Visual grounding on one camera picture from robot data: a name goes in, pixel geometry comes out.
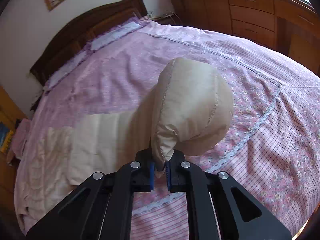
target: metal screw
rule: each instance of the metal screw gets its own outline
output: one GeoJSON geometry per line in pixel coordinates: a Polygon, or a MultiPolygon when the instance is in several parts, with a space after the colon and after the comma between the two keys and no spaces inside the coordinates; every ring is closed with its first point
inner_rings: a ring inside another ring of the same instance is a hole
{"type": "Polygon", "coordinates": [[[102,179],[103,174],[101,172],[96,172],[92,175],[94,179],[102,179]]]}
{"type": "Polygon", "coordinates": [[[189,168],[191,166],[190,162],[182,162],[182,163],[180,163],[180,165],[183,168],[189,168]]]}
{"type": "Polygon", "coordinates": [[[224,172],[224,171],[222,171],[222,172],[219,173],[219,177],[221,179],[227,179],[227,178],[229,178],[229,174],[224,172]]]}
{"type": "Polygon", "coordinates": [[[133,167],[133,168],[138,168],[138,167],[140,167],[140,162],[132,162],[130,164],[130,166],[133,167]]]}

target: seam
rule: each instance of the seam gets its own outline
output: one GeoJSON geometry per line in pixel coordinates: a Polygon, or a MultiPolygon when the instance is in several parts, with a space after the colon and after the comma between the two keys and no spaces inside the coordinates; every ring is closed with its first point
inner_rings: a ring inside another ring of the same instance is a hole
{"type": "Polygon", "coordinates": [[[320,86],[314,86],[314,87],[290,87],[290,86],[285,86],[285,88],[320,88],[320,86]]]}
{"type": "Polygon", "coordinates": [[[214,115],[216,113],[216,110],[217,110],[217,107],[218,107],[217,75],[214,76],[214,85],[216,86],[215,87],[216,88],[215,89],[216,90],[216,102],[215,102],[215,105],[214,105],[213,109],[210,111],[208,122],[207,122],[207,125],[204,127],[204,129],[206,129],[209,126],[210,121],[214,117],[214,115]]]}
{"type": "Polygon", "coordinates": [[[263,77],[264,79],[270,81],[271,83],[273,83],[273,84],[276,85],[276,86],[280,86],[280,85],[281,85],[280,82],[278,82],[278,81],[276,81],[276,80],[273,80],[273,79],[270,78],[270,77],[267,77],[265,74],[261,73],[260,71],[257,71],[256,69],[253,69],[252,67],[250,67],[249,65],[245,64],[244,62],[242,62],[242,61],[240,61],[240,60],[235,60],[234,58],[231,58],[231,57],[229,57],[229,56],[227,56],[227,55],[225,55],[225,54],[215,52],[215,51],[213,51],[212,49],[210,49],[210,48],[207,47],[207,46],[203,46],[203,45],[201,45],[201,44],[197,44],[197,46],[195,46],[195,45],[192,45],[192,44],[189,44],[189,43],[186,43],[186,42],[183,42],[183,41],[177,41],[177,40],[175,40],[175,39],[172,39],[172,38],[169,38],[169,37],[165,37],[165,36],[159,36],[159,35],[154,35],[154,34],[145,33],[145,32],[140,32],[140,31],[137,31],[137,32],[139,32],[139,33],[144,33],[144,34],[146,34],[146,35],[149,35],[149,36],[152,36],[152,37],[155,37],[155,38],[161,38],[161,39],[166,39],[166,40],[174,41],[174,42],[177,42],[177,43],[180,43],[180,44],[183,44],[183,45],[187,45],[187,46],[190,46],[190,47],[194,47],[194,48],[197,48],[197,49],[201,48],[202,50],[205,50],[205,51],[208,52],[208,53],[211,53],[211,54],[214,54],[214,55],[218,55],[218,56],[220,56],[220,57],[224,57],[224,58],[226,58],[226,59],[228,59],[228,60],[231,60],[231,61],[233,61],[233,62],[236,62],[236,63],[240,64],[241,66],[243,66],[243,67],[251,70],[251,71],[254,72],[255,74],[263,77]]]}
{"type": "MultiPolygon", "coordinates": [[[[159,117],[158,117],[158,121],[157,121],[156,127],[158,127],[158,124],[160,122],[160,117],[161,117],[163,106],[164,106],[165,96],[167,95],[167,91],[168,91],[168,88],[169,88],[169,85],[170,85],[170,81],[171,81],[171,77],[172,77],[173,68],[174,68],[175,63],[176,63],[176,59],[174,59],[173,62],[172,62],[171,73],[170,73],[170,77],[169,77],[169,80],[168,80],[168,83],[167,83],[167,87],[165,88],[164,95],[163,95],[163,98],[162,98],[160,114],[159,114],[159,117]]],[[[164,157],[163,152],[162,152],[161,147],[160,147],[160,140],[157,137],[156,137],[156,140],[157,140],[158,147],[159,147],[160,153],[162,155],[162,158],[163,158],[163,160],[165,160],[165,157],[164,157]]]]}

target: pink floral bed sheet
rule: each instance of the pink floral bed sheet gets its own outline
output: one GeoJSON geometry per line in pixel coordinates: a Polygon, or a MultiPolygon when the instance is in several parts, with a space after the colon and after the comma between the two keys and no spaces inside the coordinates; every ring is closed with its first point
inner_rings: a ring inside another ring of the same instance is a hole
{"type": "MultiPolygon", "coordinates": [[[[175,57],[211,64],[234,94],[226,137],[188,160],[208,172],[229,172],[294,235],[320,201],[320,79],[246,39],[190,27],[150,22],[90,55],[43,96],[17,184],[49,127],[137,107],[175,57]]],[[[185,194],[170,194],[165,178],[155,181],[151,194],[136,194],[131,239],[188,239],[185,194]]]]}

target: wooden dresser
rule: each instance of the wooden dresser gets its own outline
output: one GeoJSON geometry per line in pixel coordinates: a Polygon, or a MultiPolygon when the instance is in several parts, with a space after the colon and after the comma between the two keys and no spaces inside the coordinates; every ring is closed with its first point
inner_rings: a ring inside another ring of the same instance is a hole
{"type": "MultiPolygon", "coordinates": [[[[27,118],[0,86],[0,122],[15,131],[17,119],[27,118]]],[[[17,165],[9,166],[6,155],[0,152],[0,208],[14,212],[13,190],[17,165]]]]}
{"type": "Polygon", "coordinates": [[[247,38],[320,76],[320,19],[300,0],[171,0],[185,26],[247,38]]]}

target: drawer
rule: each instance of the drawer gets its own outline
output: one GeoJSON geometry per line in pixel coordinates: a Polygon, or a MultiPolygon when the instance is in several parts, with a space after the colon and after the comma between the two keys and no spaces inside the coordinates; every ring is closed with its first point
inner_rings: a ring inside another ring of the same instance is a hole
{"type": "Polygon", "coordinates": [[[233,33],[257,41],[269,48],[274,48],[275,33],[265,28],[256,25],[245,23],[237,20],[232,20],[233,33]]]}
{"type": "Polygon", "coordinates": [[[231,18],[242,22],[251,23],[268,30],[275,30],[275,16],[259,10],[230,5],[231,18]]]}
{"type": "Polygon", "coordinates": [[[274,14],[273,0],[229,0],[229,4],[274,14]]]}
{"type": "Polygon", "coordinates": [[[277,17],[286,19],[320,38],[320,20],[316,13],[282,0],[275,0],[275,10],[277,17]]]}

